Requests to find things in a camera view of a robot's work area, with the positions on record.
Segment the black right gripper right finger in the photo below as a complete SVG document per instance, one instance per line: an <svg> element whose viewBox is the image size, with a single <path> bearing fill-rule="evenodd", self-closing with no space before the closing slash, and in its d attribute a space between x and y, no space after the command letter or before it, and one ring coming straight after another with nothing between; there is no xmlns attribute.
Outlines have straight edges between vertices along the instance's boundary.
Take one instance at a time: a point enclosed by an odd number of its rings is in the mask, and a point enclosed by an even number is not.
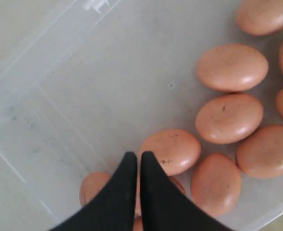
<svg viewBox="0 0 283 231"><path fill-rule="evenodd" d="M145 231L227 231L168 178L153 152L141 156L140 197Z"/></svg>

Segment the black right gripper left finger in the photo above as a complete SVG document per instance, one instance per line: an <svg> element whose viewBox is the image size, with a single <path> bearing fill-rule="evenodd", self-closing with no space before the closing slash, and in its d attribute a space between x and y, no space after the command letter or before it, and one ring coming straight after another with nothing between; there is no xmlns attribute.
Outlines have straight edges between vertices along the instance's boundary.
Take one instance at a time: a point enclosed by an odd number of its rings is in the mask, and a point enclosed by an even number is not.
<svg viewBox="0 0 283 231"><path fill-rule="evenodd" d="M137 157L126 152L100 192L53 231L133 230L137 188Z"/></svg>

